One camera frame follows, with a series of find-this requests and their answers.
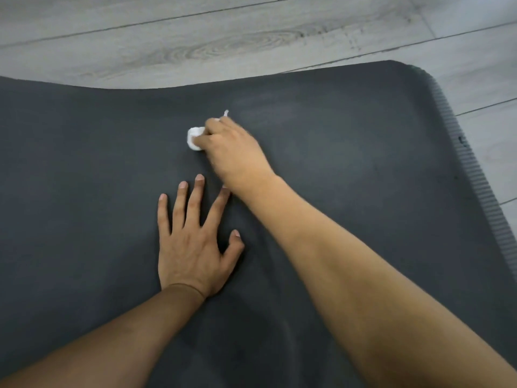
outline right hand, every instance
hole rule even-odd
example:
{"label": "right hand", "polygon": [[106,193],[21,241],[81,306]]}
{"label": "right hand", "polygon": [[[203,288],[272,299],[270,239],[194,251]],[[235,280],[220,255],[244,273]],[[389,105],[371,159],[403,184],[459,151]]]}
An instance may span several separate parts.
{"label": "right hand", "polygon": [[241,199],[275,177],[260,145],[229,117],[209,118],[193,143],[206,151],[224,185]]}

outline cotton pad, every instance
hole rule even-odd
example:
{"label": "cotton pad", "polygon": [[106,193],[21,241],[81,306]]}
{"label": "cotton pad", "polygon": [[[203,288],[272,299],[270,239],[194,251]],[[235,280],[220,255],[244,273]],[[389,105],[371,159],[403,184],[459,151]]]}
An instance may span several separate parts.
{"label": "cotton pad", "polygon": [[[223,117],[228,116],[228,110],[225,110]],[[197,136],[201,136],[205,132],[205,127],[194,127],[190,128],[187,132],[187,144],[190,147],[190,149],[193,149],[194,151],[201,151],[201,149],[192,143],[192,139]]]}

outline wooden floor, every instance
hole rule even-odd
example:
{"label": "wooden floor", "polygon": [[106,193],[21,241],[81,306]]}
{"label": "wooden floor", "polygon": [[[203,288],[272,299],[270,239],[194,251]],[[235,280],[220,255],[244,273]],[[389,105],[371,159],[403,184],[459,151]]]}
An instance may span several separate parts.
{"label": "wooden floor", "polygon": [[156,88],[394,59],[449,98],[517,234],[517,0],[0,0],[0,75]]}

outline yoga mat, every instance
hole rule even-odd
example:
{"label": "yoga mat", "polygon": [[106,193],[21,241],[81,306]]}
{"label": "yoga mat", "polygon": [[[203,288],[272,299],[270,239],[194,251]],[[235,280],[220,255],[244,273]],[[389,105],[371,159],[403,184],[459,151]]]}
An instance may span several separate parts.
{"label": "yoga mat", "polygon": [[[0,376],[159,291],[158,197],[203,173],[206,217],[221,182],[186,134],[226,109],[294,190],[517,366],[515,242],[440,95],[391,61],[150,90],[1,78]],[[148,386],[363,386],[235,197],[221,248],[233,228],[246,252]]]}

